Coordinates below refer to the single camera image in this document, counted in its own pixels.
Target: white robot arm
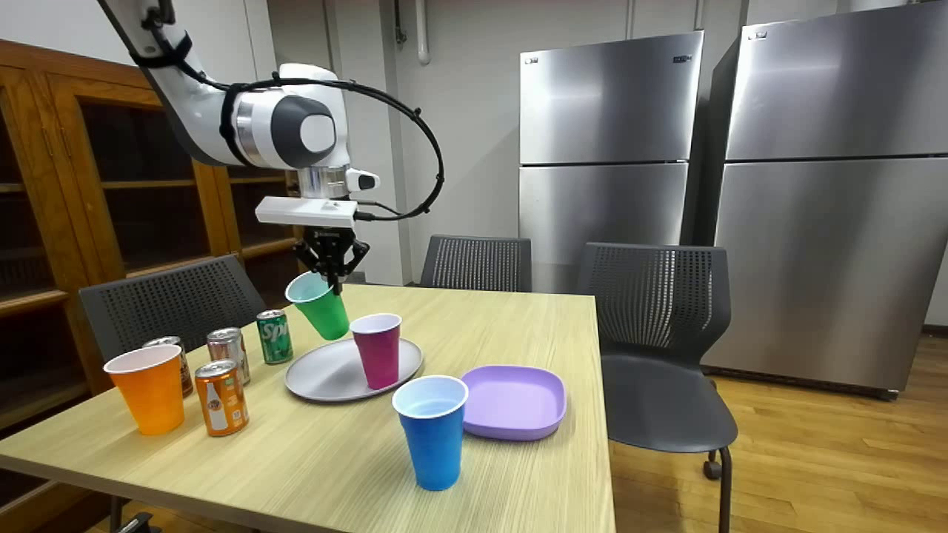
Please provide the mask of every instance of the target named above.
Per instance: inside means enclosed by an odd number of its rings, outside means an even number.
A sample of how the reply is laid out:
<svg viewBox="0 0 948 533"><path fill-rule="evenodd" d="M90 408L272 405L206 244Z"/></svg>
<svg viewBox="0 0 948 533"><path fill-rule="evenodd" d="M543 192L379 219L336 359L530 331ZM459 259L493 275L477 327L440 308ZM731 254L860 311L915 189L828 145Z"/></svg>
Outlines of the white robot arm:
<svg viewBox="0 0 948 533"><path fill-rule="evenodd" d="M283 65L272 80L262 84L215 84L201 72L191 37L176 25L172 0L98 3L172 111L172 127L192 158L222 167L297 170L300 200L268 197L256 213L269 226L302 226L305 244L297 245L297 254L305 266L324 274L336 290L340 275L352 274L369 254L369 245L352 234L357 219L410 219L426 213L437 203L446 163L419 111L386 91L340 84L318 65ZM377 174L351 167L340 90L401 111L432 142L440 183L413 213L392 208L386 208L386 217L364 213L351 200L352 189L373 189Z"/></svg>

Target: wooden table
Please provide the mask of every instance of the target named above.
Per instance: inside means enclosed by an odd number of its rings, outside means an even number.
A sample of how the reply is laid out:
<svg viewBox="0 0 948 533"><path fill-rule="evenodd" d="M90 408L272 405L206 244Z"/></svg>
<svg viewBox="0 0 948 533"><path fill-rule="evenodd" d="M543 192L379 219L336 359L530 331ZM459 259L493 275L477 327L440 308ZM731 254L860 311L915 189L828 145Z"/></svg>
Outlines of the wooden table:
<svg viewBox="0 0 948 533"><path fill-rule="evenodd" d="M398 311L423 354L420 374L534 364L569 394L564 428L537 444L466 438L462 479L413 479L392 394L318 405L292 396L286 367L262 361L256 327L249 428L207 438L195 394L183 428L145 438L118 392L98 394L0 442L0 469L155 500L262 530L614 530L597 308L591 296L369 288L345 290L351 318ZM287 308L297 359L324 346ZM207 349L191 354L192 370Z"/></svg>

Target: plastic cup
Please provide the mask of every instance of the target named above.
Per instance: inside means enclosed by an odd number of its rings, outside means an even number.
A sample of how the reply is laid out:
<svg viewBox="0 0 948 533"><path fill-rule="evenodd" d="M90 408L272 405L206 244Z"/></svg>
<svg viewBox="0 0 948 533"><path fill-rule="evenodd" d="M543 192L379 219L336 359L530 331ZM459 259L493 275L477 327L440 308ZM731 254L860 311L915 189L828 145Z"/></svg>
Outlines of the plastic cup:
<svg viewBox="0 0 948 533"><path fill-rule="evenodd" d="M446 491L462 473L466 402L469 385L453 377L420 377L392 396L410 442L414 482L426 491Z"/></svg>
<svg viewBox="0 0 948 533"><path fill-rule="evenodd" d="M318 274L297 275L287 290L287 302L302 311L302 318L321 331L326 340L337 340L351 331L351 318L345 299L332 293L330 281Z"/></svg>
<svg viewBox="0 0 948 533"><path fill-rule="evenodd" d="M183 420L180 346L139 346L105 364L139 432L172 432Z"/></svg>
<svg viewBox="0 0 948 533"><path fill-rule="evenodd" d="M352 322L369 389L389 389L398 382L401 322L398 314L369 314Z"/></svg>

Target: aluminum can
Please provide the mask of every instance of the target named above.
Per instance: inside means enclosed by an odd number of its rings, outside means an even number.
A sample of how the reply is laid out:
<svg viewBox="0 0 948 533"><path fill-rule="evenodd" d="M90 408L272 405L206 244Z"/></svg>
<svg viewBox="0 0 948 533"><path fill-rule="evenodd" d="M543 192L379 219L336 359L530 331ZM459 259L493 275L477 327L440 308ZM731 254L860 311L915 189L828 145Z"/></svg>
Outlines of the aluminum can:
<svg viewBox="0 0 948 533"><path fill-rule="evenodd" d="M234 435L249 425L243 385L231 359L200 367L195 389L207 435Z"/></svg>
<svg viewBox="0 0 948 533"><path fill-rule="evenodd" d="M164 334L164 337L151 337L151 340L143 345L143 346L164 346L164 345L180 346L180 337L179 337L179 334ZM191 382L191 367L186 367L186 354L183 354L183 346L180 346L180 394L183 394L183 396L192 394L192 382Z"/></svg>
<svg viewBox="0 0 948 533"><path fill-rule="evenodd" d="M286 311L269 308L259 314L259 331L262 331L265 364L286 364L293 359L293 337L292 337Z"/></svg>
<svg viewBox="0 0 948 533"><path fill-rule="evenodd" d="M222 359L234 361L240 385L249 385L249 361L247 361L247 345L240 330L215 330L207 334L207 354L212 354L212 361L222 361Z"/></svg>

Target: wooden floor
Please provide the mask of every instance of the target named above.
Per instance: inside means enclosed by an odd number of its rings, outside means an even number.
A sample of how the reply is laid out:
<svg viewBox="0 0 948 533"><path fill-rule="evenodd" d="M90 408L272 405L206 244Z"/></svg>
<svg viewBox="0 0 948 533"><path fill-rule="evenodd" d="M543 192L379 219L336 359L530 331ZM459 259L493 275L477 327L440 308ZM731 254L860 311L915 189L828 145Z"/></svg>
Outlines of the wooden floor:
<svg viewBox="0 0 948 533"><path fill-rule="evenodd" d="M926 334L894 402L717 380L740 435L736 533L945 533L948 337ZM628 533L708 533L717 482L702 456L614 444L617 524ZM139 505L166 533L240 530Z"/></svg>

